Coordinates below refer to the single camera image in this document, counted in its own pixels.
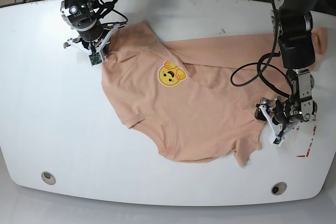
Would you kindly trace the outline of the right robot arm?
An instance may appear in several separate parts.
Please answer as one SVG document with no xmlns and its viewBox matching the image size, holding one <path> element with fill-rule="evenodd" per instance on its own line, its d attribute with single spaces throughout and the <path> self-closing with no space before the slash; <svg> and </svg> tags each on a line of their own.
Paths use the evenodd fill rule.
<svg viewBox="0 0 336 224">
<path fill-rule="evenodd" d="M 77 47 L 89 57 L 106 55 L 106 46 L 117 29 L 128 23 L 128 18 L 115 10 L 118 0 L 64 0 L 61 2 L 63 20 L 79 34 L 68 39 L 64 47 Z"/>
</svg>

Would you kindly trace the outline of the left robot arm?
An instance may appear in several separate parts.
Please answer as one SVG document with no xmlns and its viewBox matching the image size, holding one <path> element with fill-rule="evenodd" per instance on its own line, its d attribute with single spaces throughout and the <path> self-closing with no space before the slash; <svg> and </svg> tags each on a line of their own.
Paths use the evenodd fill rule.
<svg viewBox="0 0 336 224">
<path fill-rule="evenodd" d="M 317 113 L 317 103 L 313 100 L 314 78 L 308 69 L 316 61 L 312 42 L 313 17 L 311 11 L 318 0 L 283 0 L 280 6 L 272 4 L 272 23 L 274 26 L 273 49 L 260 57 L 257 73 L 241 87 L 257 78 L 279 97 L 269 100 L 261 98 L 256 104 L 255 118 L 265 121 L 272 129 L 271 144 L 281 145 L 287 133 L 300 122 L 313 120 Z M 263 73 L 274 57 L 281 57 L 286 73 L 283 74 L 290 93 L 277 89 Z"/>
</svg>

